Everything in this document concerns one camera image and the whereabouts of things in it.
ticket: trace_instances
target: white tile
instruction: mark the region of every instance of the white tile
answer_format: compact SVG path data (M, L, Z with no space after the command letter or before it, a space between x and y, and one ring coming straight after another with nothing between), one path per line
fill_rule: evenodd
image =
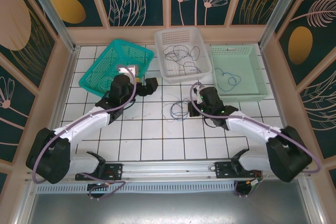
M162 160L162 140L142 140L141 160Z
M141 120L142 118L142 102L136 102L132 107L124 110L123 120Z
M63 121L73 121L83 115L85 104L67 104Z
M100 129L96 130L96 131L92 132L91 134L89 134L88 136L84 137L83 140L99 140L99 136L100 136Z
M104 52L104 50L107 48L107 46L98 46L97 47L97 51L96 51L96 55L95 58L99 58L99 56L101 55L102 52Z
M204 137L202 119L187 119L183 121L184 137Z
M264 116L279 116L279 111L275 100L262 100L259 102L261 115Z
M262 118L265 124L268 124L270 126L276 126L279 128L283 128L283 124L281 121L280 117L276 117L276 118Z
M229 158L232 158L243 149L248 149L246 137L227 137L226 142Z
M161 102L144 102L142 118L146 119L162 119L162 103Z
M68 103L85 103L88 92L82 88L71 88Z
M86 152L97 153L99 141L81 141L77 146L76 154L85 154Z
M255 49L256 49L256 53L257 53L257 55L261 55L259 45L258 45L258 44L253 44L253 46L254 46Z
M158 54L156 53L156 46L155 45L146 45L146 49L153 51L154 52L154 57L158 56Z
M163 88L163 101L178 102L181 100L181 88L180 86L162 86Z
M72 79L71 87L78 88L79 87L79 80L83 77L84 73L74 73L74 78Z
M263 77L264 77L265 82L266 82L266 83L269 83L269 79L268 79L268 76L267 76L266 69L262 69L262 70L261 70L261 73L262 73L262 75L263 75Z
M120 141L120 161L139 161L141 141L140 140L121 140Z
M95 95L95 94L92 94L92 93L88 93L88 98L86 100L87 103L97 103L101 100L101 97Z
M258 102L241 102L240 109L249 117L261 116Z
M98 155L105 158L107 162L118 161L120 141L100 141Z
M123 121L121 139L141 139L141 121Z
M265 99L274 99L274 95L273 95L273 91L272 91L272 88L271 88L271 84L267 83L266 84L266 88L268 90L268 96Z
M184 159L183 139L164 139L163 159Z
M153 58L151 63L149 64L147 71L159 71L159 60L157 58Z
M244 136L243 134L234 132L234 131L227 131L225 130L225 136L226 137L237 137L237 136Z
M84 114L88 113L92 108L95 106L95 103L86 103L85 104L85 109L84 109Z
M226 141L221 138L206 138L206 153L208 158L228 158Z
M184 140L185 159L206 158L204 138L188 138Z
M162 85L162 77L160 71L150 71L145 73L145 79L147 78L156 78L158 85Z
M162 120L143 120L142 139L162 139Z
M93 59L79 59L77 60L75 72L86 72L92 64Z
M78 59L94 59L97 47L80 47Z
M214 79L213 79L213 75L212 73L207 74L205 77L203 77L202 79L200 79L200 82L203 85L213 85L214 84Z
M183 125L181 121L163 120L163 138L182 138Z
M168 120L169 122L173 121L174 118L187 118L186 113L182 114L182 108L187 108L186 102L163 102L163 119Z
M167 82L165 79L162 78L162 85L180 85L180 82L176 82L176 83L169 83Z
M121 121L114 121L110 125L101 128L101 140L114 140L120 139Z
M192 80L192 81L181 81L181 85L193 85L195 83L198 82L198 79L197 80Z
M215 126L210 119L206 119L206 123L210 126ZM211 128L204 124L205 137L225 137L224 129L222 127Z
M143 98L144 102L161 102L162 101L162 86L158 86L157 90L152 95L147 95Z
M190 101L190 88L191 88L192 86L190 85L184 85L184 86L181 86L181 90L182 90L182 100L184 100L184 99L188 99L189 101ZM197 100L197 96L196 96L196 94L194 93L194 91L193 91L193 99L194 100Z
M263 58L262 56L258 56L259 66L260 66L262 69L265 69L265 64L264 64L264 61L263 61L262 58Z

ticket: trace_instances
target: blue wire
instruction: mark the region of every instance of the blue wire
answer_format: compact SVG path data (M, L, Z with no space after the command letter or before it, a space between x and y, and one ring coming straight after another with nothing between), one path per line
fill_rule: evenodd
M240 77L240 76L238 76L238 75L236 75L236 74L233 74L233 73L224 72L224 71L223 71L222 69L220 69L220 68L215 68L215 71L216 71L217 69L220 70L220 71L222 72L222 73L220 74L221 76L224 77L224 75L226 75L226 74L228 74L228 75L231 76L231 77L227 80L227 82L229 83L229 85L232 86L232 88L230 88L229 90L224 90L224 89L222 89L222 88L218 85L218 83L217 83L217 86L218 86L219 89L221 89L222 91L224 91L224 92L231 91L231 90L234 89L238 84L240 84L240 82L241 82L241 77Z

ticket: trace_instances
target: black grid line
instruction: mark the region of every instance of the black grid line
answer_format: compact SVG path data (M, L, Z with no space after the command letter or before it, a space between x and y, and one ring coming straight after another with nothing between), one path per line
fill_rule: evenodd
M97 56L97 51L98 51L98 47L96 47L96 52L95 52L95 57L93 58L93 60L96 60L97 58L98 58L98 56ZM89 61L89 60L92 60L92 58L77 58L77 61L76 61L76 66L75 66L75 70L74 70L74 73L85 73L85 72L82 72L82 71L79 71L79 72L77 72L76 70L77 70L77 68L78 68L78 62L79 62L79 60L87 60L87 61ZM159 70L150 70L150 71L148 71L149 72L149 76L151 75L151 74L153 74L154 72L159 72ZM65 118L65 113L66 113L66 110L67 110L67 105L68 104L83 104L84 105L84 112L85 112L85 110L87 110L87 105L90 105L90 104L92 104L92 105L94 105L95 103L87 103L87 100L88 100L88 93L87 93L87 96L86 96L86 101L85 101L85 103L69 103L69 96L70 96L70 90L71 90L71 88L72 88L72 85L73 85L73 82L74 82L74 77L75 77L75 75L74 75L74 73L73 73L73 75L72 75L72 80L71 80L71 85L70 85L70 87L69 87L69 92L68 92L68 95L67 95L67 99L66 99L66 104L65 104L65 109L64 109L64 113L63 113L63 117L62 117L62 122L61 123L67 123L67 122L71 122L71 121L65 121L64 120L64 118ZM118 119L118 121L121 121L121 123L120 123L120 135L119 135L119 139L114 139L114 140L102 140L101 139L101 134L102 134L102 132L101 132L101 130L100 130L100 132L99 132L99 137L97 137L97 136L93 136L93 137L96 137L96 138L98 138L98 139L94 139L94 140L90 140L90 139L87 139L87 140L83 140L83 141L98 141L98 147L97 147L97 153L99 152L99 146L100 146L100 141L119 141L119 150L118 150L118 161L120 160L120 151L121 151L121 143L122 143L122 128L123 127L125 127L125 125L124 125L124 121L141 121L141 137L140 138L137 138L137 139L125 139L125 140L123 140L123 141L128 141L128 140L139 140L140 141L140 160L142 160L142 141L143 140L157 140L157 141L161 141L161 143L162 143L162 159L159 159L159 160L164 160L164 140L174 140L174 139L183 139L183 153L184 153L184 159L165 159L165 160L186 160L186 157L185 157L185 139L190 139L190 138L195 138L195 137L185 137L185 135L184 135L184 133L185 133L185 129L184 129L184 122L182 121L182 135L181 135L181 137L174 137L174 138L170 138L170 137L166 137L166 138L164 138L164 125L163 125L163 120L166 120L165 118L164 118L164 113L163 113L163 106L164 106L164 104L163 103L173 103L174 101L166 101L167 99L164 99L163 98L163 88L165 88L165 87L171 87L171 86L176 86L176 87L180 87L180 95L177 95L178 97L180 96L180 100L179 100L179 102L180 101L182 101L182 88L184 88L184 89L186 89L187 87L190 87L191 88L191 86L192 86L192 84L190 84L189 82L187 83L187 84L184 84L184 83L174 83L174 84L172 84L172 85L170 85L170 84L168 84L168 83L166 83L166 82L164 82L164 80L163 80L163 78L161 78L161 85L159 85L159 86L161 86L161 96L162 96L162 98L161 99L158 99L157 101L145 101L146 103L157 103L157 102L161 102L161 117L159 116L159 117L157 117L156 119L144 119L143 118L143 116L144 116L144 98L141 98L141 99L139 99L138 98L138 100L136 101L136 103L142 103L142 112L141 112L141 118L140 119L133 119L133 120L131 120L131 119L124 119L124 117L123 117L123 115L121 116L121 118L119 118ZM206 85L206 86L212 86L213 85L213 83L208 83L208 82L210 82L210 79L208 79L208 81L205 81L204 83L203 83L203 85ZM275 98L265 98L264 100L275 100ZM261 113L261 108L260 108L260 104L258 103L258 107L259 107L259 112L260 112L260 117L259 118L261 118L261 120L264 122L264 116L263 116L263 114ZM200 119L201 117L195 117L195 118L188 118L189 120L197 120L197 119ZM280 116L267 116L267 118L281 118ZM143 138L143 125L144 125L144 121L150 121L150 120L161 120L162 121L162 131L161 131L161 134L162 134L162 138L148 138L148 137L146 137L146 138ZM223 136L216 136L216 137L205 137L205 125L204 125L204 122L202 122L202 124L203 124L203 135L204 135L204 144L205 144L205 153L206 153L206 158L208 159L208 149L207 149L207 147L209 147L209 148L211 148L210 146L206 146L206 139L207 138L223 138ZM227 150L227 156L229 157L229 148L228 148L228 141L227 141L227 139L228 138L232 138L232 139L234 139L234 138L237 138L237 137L242 137L242 136L227 136L226 135L226 131L224 131L224 138L225 138L225 144L226 144L226 150Z

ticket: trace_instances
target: black mounting bracket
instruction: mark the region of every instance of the black mounting bracket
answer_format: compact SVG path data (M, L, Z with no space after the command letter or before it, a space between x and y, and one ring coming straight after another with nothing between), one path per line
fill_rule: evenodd
M103 179L103 180L121 180L121 177L122 177L122 164L105 164L104 171L102 175L98 178ZM76 174L75 180L83 181L83 180L93 180L93 179L84 177L81 174Z
M216 178L254 178L255 173L251 170L241 170L238 174L233 168L232 168L232 162L231 161L225 161L225 162L216 162L215 163L215 173Z

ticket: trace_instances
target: light green plastic basket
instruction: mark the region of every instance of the light green plastic basket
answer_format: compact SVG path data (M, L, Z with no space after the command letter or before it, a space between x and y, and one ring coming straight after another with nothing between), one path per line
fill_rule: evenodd
M224 102L256 102L268 96L254 46L212 46L218 95Z

